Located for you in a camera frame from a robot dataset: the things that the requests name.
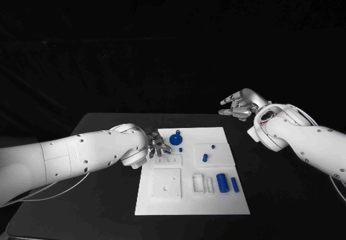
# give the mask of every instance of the table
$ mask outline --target table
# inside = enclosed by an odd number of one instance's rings
[[[92,172],[60,196],[21,204],[7,225],[11,239],[343,237],[346,203],[328,176],[300,161],[290,147],[274,152],[252,140],[246,134],[251,120],[240,122],[230,116],[213,114],[89,113],[70,135],[105,130],[122,123],[141,128],[223,127],[251,215],[135,216],[141,169],[117,162]],[[60,181],[34,198],[65,191],[82,177]]]

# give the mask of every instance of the blue object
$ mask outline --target blue object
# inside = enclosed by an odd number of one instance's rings
[[[203,155],[203,162],[207,161],[207,154]]]
[[[230,181],[232,181],[233,191],[238,193],[238,192],[239,192],[239,189],[238,189],[238,185],[236,185],[236,179],[232,177],[232,178],[230,178]]]
[[[226,193],[229,192],[229,185],[228,185],[228,180],[226,180],[226,176],[223,173],[219,173],[216,175],[216,179],[217,179],[217,189],[220,193]]]
[[[174,134],[168,137],[168,142],[171,145],[179,145],[183,141],[183,138],[180,136],[180,131],[176,130]]]

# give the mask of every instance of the blue cylindrical block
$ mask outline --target blue cylindrical block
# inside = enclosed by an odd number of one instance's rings
[[[228,180],[226,180],[226,176],[223,173],[219,173],[216,175],[216,179],[217,179],[217,189],[220,193],[226,193],[229,192],[229,185],[228,185]]]
[[[230,178],[230,181],[232,181],[233,191],[238,193],[238,192],[239,192],[239,189],[238,189],[238,185],[236,185],[236,179],[232,177],[232,178]]]
[[[207,161],[207,154],[203,155],[203,162]]]
[[[176,130],[174,134],[168,137],[168,142],[171,145],[179,145],[183,141],[183,138],[180,136],[180,131]]]

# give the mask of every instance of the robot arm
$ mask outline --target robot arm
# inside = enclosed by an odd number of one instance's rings
[[[246,131],[256,142],[278,152],[288,145],[298,158],[346,182],[346,135],[317,126],[314,120],[290,104],[272,104],[252,90],[245,88],[220,104],[230,102],[230,109],[219,110],[239,120],[255,114],[253,126]]]
[[[122,124],[53,141],[0,148],[0,206],[26,191],[108,168],[118,160],[137,169],[157,150],[170,153],[157,132]]]

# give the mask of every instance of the black background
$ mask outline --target black background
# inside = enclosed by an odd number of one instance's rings
[[[66,137],[86,113],[216,114],[243,88],[346,132],[341,2],[1,9],[0,135]]]

